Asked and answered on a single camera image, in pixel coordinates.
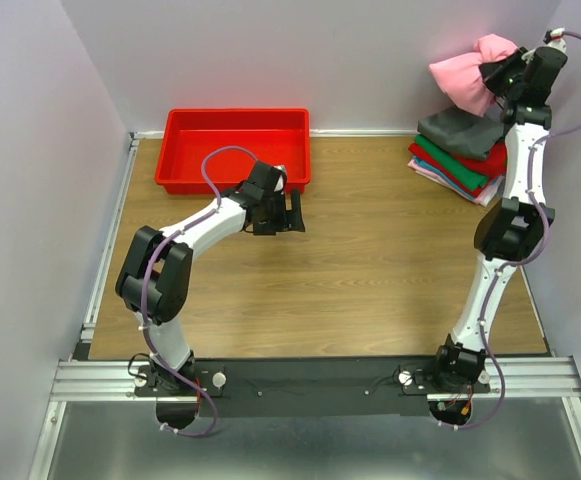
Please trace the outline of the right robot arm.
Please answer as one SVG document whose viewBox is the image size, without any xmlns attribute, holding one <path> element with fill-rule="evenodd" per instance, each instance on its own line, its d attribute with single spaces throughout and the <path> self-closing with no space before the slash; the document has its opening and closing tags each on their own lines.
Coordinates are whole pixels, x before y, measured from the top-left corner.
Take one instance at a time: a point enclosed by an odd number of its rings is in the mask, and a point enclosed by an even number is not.
<svg viewBox="0 0 581 480">
<path fill-rule="evenodd" d="M 566 62 L 564 47 L 550 42 L 533 51 L 521 48 L 480 68 L 485 86 L 504 101 L 507 170 L 501 199 L 474 235 L 477 268 L 466 305 L 429 370 L 432 384 L 441 391 L 458 392 L 478 381 L 505 289 L 517 268 L 537 257 L 554 220 L 541 185 L 552 124 L 547 99 Z"/>
</svg>

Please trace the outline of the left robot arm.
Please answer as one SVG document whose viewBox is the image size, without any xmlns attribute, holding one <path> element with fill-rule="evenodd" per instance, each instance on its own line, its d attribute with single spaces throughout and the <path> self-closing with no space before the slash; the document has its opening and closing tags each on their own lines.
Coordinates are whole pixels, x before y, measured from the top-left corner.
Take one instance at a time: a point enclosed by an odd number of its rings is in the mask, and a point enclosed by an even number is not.
<svg viewBox="0 0 581 480">
<path fill-rule="evenodd" d="M 115 285 L 131 310 L 157 365 L 157 382 L 171 395 L 195 386 L 193 352 L 179 315 L 188 296 L 192 266 L 225 238 L 250 229 L 254 235 L 305 230 L 300 192 L 286 190 L 283 166 L 257 161 L 249 176 L 219 192 L 187 219 L 134 235 Z"/>
</svg>

